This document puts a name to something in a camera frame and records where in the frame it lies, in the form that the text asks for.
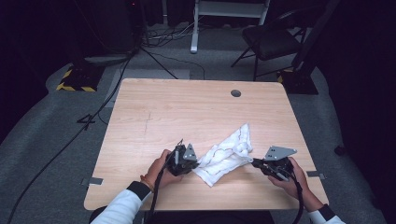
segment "long sleeve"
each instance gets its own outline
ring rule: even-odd
[[[107,208],[92,222],[103,223],[129,223],[132,224],[134,216],[140,206],[151,194],[149,187],[134,181],[128,189],[123,190],[107,206]]]
[[[327,204],[317,211],[308,213],[308,215],[314,224],[345,224]]]

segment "white desk frame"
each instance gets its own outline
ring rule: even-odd
[[[263,25],[270,1],[265,0],[263,4],[253,4],[195,0],[191,53],[198,51],[198,22],[200,15],[260,18],[259,25]]]

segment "hand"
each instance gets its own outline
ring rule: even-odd
[[[297,181],[300,183],[301,188],[304,191],[309,191],[308,183],[306,182],[306,177],[303,169],[297,164],[297,161],[293,157],[289,157],[291,164],[293,165],[293,171],[296,175]],[[297,188],[294,181],[281,181],[273,176],[269,175],[268,179],[275,185],[284,189],[291,197],[298,199]]]
[[[154,163],[148,168],[148,173],[146,174],[147,181],[154,186],[155,180],[157,179],[158,173],[163,168],[166,161],[166,156],[171,153],[170,150],[165,149],[160,158],[156,159]],[[160,188],[166,187],[168,184],[179,182],[183,178],[183,175],[174,176],[168,169],[163,170],[163,177],[161,178]]]
[[[315,194],[309,189],[308,183],[303,169],[297,164],[297,161],[293,157],[289,157],[291,164],[293,165],[293,171],[296,175],[297,181],[300,183],[303,189],[303,200],[306,211],[313,212],[323,206],[323,203],[315,196]],[[268,179],[275,185],[284,189],[291,197],[298,199],[297,187],[294,181],[280,181],[273,176],[268,176]]]

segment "light wood tabletop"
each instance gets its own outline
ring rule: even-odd
[[[233,97],[232,90],[241,92]],[[270,146],[297,149],[293,158],[316,171],[283,86],[272,82],[126,78],[122,81],[92,177],[85,208],[108,205],[140,180],[165,148],[191,143],[198,158],[248,123],[251,157],[263,158]],[[312,191],[328,203],[318,177]],[[141,209],[149,210],[152,196]],[[297,200],[273,186],[260,169],[247,164],[210,188],[194,172],[159,190],[156,210],[254,210],[298,208]]]

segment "white cloth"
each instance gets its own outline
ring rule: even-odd
[[[235,168],[252,162],[248,153],[253,148],[250,144],[248,124],[244,124],[235,133],[214,145],[198,162],[199,166],[193,171],[200,176],[207,185],[213,185],[225,174]]]

